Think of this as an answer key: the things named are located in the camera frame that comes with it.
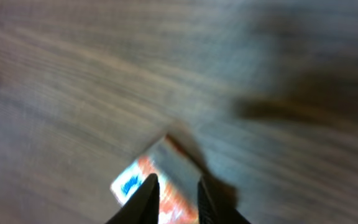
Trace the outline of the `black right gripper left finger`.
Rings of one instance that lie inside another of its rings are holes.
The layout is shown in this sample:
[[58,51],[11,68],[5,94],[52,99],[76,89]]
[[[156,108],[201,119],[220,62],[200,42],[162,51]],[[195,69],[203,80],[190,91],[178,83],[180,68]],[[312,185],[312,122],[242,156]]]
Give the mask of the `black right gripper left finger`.
[[160,186],[157,174],[150,174],[127,203],[106,224],[157,224]]

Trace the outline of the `orange red wipes pack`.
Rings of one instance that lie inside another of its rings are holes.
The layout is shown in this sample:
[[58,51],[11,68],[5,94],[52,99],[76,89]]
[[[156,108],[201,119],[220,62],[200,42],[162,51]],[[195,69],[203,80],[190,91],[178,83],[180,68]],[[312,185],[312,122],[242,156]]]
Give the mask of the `orange red wipes pack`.
[[158,133],[113,180],[110,191],[123,206],[150,174],[157,175],[160,186],[159,223],[199,222],[197,185],[203,175],[211,178],[229,205],[237,205],[236,189],[212,174],[186,123],[173,123]]

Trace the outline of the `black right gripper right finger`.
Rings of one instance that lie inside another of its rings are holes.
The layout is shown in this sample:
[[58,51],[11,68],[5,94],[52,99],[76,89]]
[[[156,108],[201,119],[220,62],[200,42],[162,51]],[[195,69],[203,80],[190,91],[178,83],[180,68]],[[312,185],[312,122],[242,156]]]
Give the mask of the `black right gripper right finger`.
[[200,224],[250,224],[209,177],[200,178],[197,198]]

